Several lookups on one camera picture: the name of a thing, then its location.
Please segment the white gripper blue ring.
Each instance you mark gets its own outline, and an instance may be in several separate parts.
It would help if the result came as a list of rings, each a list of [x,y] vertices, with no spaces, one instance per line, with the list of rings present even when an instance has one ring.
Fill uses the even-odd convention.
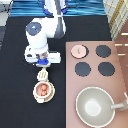
[[[61,55],[59,52],[45,52],[43,54],[36,54],[34,50],[27,46],[24,53],[25,60],[37,67],[50,67],[51,64],[60,63]]]

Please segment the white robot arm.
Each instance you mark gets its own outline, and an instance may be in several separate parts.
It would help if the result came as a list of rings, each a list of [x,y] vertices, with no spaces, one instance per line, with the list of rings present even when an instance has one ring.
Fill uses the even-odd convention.
[[[63,19],[65,0],[45,0],[44,8],[52,14],[52,18],[34,18],[26,26],[26,37],[29,45],[25,49],[25,60],[37,67],[49,67],[52,63],[60,63],[59,52],[51,52],[48,38],[60,39],[66,32]]]

